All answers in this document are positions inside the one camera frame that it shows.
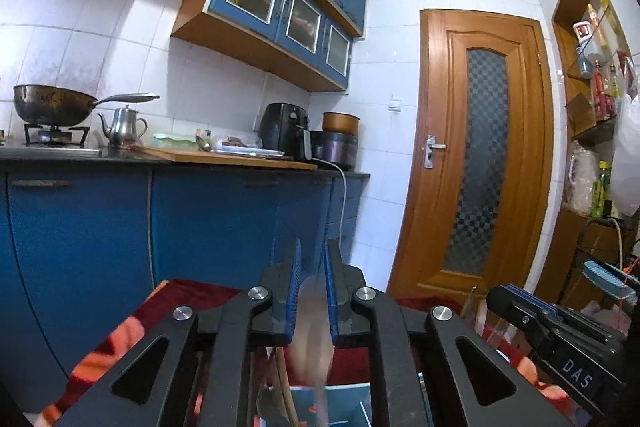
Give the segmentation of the white plastic chopstick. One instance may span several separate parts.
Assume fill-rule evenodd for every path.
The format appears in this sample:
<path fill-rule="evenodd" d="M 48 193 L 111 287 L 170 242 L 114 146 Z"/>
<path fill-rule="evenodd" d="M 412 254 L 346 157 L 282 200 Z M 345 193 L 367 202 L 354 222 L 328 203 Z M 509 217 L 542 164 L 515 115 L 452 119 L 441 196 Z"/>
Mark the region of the white plastic chopstick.
<path fill-rule="evenodd" d="M 256 400 L 256 412 L 267 426 L 279 426 L 281 424 L 282 416 L 276 401 L 274 401 L 271 388 L 261 387 L 259 389 Z"/>

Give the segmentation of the blue base cabinets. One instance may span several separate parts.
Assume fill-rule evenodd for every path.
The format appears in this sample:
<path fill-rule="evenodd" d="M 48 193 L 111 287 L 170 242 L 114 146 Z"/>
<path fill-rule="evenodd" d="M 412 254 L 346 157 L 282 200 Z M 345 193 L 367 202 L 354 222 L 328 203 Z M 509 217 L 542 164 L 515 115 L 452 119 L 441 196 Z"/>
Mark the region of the blue base cabinets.
<path fill-rule="evenodd" d="M 366 182 L 335 170 L 3 158 L 2 385 L 22 410 L 43 410 L 160 282 L 244 288 L 293 239 L 311 270 L 326 239 L 352 241 Z"/>

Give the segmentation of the black wok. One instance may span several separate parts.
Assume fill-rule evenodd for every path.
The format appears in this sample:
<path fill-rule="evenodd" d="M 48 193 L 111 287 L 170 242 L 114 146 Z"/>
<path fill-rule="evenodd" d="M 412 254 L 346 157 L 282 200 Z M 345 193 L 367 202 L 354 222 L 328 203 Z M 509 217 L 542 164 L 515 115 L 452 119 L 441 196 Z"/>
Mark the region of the black wok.
<path fill-rule="evenodd" d="M 19 84 L 13 88 L 15 112 L 22 121 L 58 128 L 77 126 L 101 104 L 146 103 L 159 98 L 153 93 L 124 93 L 98 100 L 90 94 L 42 84 Z"/>

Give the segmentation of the rice cooker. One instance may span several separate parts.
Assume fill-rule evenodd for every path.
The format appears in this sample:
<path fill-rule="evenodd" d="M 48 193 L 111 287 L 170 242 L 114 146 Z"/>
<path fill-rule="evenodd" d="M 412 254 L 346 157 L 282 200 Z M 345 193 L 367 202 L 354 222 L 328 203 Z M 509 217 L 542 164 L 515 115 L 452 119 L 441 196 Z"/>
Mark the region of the rice cooker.
<path fill-rule="evenodd" d="M 358 138 L 356 135 L 311 131 L 311 153 L 313 158 L 332 162 L 344 170 L 354 170 L 357 162 Z"/>

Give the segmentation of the black air fryer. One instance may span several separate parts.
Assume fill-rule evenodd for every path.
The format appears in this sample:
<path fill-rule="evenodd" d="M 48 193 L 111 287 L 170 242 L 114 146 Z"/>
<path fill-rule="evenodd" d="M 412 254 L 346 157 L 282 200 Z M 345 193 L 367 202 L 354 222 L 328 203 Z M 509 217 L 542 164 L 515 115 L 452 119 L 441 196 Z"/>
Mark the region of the black air fryer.
<path fill-rule="evenodd" d="M 311 160 L 311 136 L 307 112 L 290 103 L 266 106 L 258 136 L 267 150 L 278 150 L 294 160 Z"/>

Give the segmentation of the steel teapot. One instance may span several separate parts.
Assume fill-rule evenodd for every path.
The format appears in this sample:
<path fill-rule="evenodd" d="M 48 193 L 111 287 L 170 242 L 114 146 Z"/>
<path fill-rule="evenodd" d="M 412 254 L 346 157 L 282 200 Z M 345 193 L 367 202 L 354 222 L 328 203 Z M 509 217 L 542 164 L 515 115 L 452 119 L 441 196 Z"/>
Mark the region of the steel teapot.
<path fill-rule="evenodd" d="M 112 123 L 107 126 L 103 114 L 98 114 L 102 132 L 109 147 L 115 150 L 126 150 L 139 143 L 139 139 L 149 129 L 148 122 L 128 105 L 115 110 Z"/>

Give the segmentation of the wooden shelf with bottles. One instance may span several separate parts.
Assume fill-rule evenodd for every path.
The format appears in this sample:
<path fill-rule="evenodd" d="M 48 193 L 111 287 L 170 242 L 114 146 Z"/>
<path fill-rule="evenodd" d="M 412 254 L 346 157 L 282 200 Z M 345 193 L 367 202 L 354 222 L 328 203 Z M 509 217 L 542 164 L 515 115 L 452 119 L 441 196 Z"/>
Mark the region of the wooden shelf with bottles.
<path fill-rule="evenodd" d="M 616 116 L 631 58 L 610 0 L 559 0 L 552 15 L 568 124 L 565 205 L 597 219 L 616 217 L 602 193 L 613 162 Z"/>

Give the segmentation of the wooden door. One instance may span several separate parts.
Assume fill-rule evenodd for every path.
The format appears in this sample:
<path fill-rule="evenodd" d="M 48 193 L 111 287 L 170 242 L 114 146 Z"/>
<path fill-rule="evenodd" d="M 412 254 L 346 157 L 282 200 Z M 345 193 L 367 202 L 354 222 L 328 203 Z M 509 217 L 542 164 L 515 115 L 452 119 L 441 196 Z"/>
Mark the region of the wooden door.
<path fill-rule="evenodd" d="M 540 25 L 477 11 L 420 14 L 416 144 L 387 289 L 464 301 L 523 286 L 551 182 L 553 121 Z"/>

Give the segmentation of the white plastic bag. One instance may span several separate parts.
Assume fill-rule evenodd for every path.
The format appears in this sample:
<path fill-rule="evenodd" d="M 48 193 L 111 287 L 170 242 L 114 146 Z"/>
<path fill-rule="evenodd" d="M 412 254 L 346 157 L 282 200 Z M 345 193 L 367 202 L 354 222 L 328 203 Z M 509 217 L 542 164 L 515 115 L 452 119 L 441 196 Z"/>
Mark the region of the white plastic bag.
<path fill-rule="evenodd" d="M 622 96 L 613 142 L 612 199 L 619 212 L 633 216 L 640 204 L 639 95 Z"/>

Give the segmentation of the brown pot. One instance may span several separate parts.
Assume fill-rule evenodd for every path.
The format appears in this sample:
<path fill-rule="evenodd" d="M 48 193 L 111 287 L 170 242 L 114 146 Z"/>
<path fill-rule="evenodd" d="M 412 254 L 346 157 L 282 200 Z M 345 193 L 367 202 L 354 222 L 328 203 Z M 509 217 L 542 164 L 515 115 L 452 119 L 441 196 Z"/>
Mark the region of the brown pot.
<path fill-rule="evenodd" d="M 357 136 L 359 123 L 360 118 L 355 115 L 326 112 L 322 117 L 322 130 Z"/>

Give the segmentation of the gas stove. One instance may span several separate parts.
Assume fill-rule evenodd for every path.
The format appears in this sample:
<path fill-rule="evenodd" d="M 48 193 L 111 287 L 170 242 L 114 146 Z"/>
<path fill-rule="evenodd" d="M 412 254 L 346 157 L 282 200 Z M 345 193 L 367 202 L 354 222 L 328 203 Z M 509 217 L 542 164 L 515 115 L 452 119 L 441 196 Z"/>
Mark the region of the gas stove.
<path fill-rule="evenodd" d="M 60 128 L 23 124 L 15 139 L 1 143 L 2 158 L 98 158 L 101 150 L 88 147 L 89 127 Z"/>

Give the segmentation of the wooden cutting board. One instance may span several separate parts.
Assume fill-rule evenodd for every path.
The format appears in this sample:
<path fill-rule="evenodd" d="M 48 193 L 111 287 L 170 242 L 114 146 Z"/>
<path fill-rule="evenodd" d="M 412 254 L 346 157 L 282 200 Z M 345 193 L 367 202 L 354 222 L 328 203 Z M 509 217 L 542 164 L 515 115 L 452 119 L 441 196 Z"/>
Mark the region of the wooden cutting board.
<path fill-rule="evenodd" d="M 201 150 L 180 150 L 180 148 L 136 146 L 138 152 L 154 158 L 178 162 L 178 164 L 217 165 L 250 168 L 285 169 L 316 171 L 317 166 L 310 162 L 286 159 L 269 159 L 252 156 L 226 155 L 202 152 Z"/>

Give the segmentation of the beige plastic spoon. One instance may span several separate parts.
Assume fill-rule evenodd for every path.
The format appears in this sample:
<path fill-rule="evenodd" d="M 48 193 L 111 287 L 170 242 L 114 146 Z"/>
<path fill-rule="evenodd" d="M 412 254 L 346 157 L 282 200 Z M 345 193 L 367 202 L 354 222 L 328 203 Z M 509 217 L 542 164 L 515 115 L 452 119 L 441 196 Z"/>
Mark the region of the beige plastic spoon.
<path fill-rule="evenodd" d="M 296 376 L 304 384 L 314 388 L 317 425 L 329 425 L 326 381 L 332 366 L 334 346 L 326 286 L 319 275 L 307 277 L 299 287 L 291 352 Z"/>

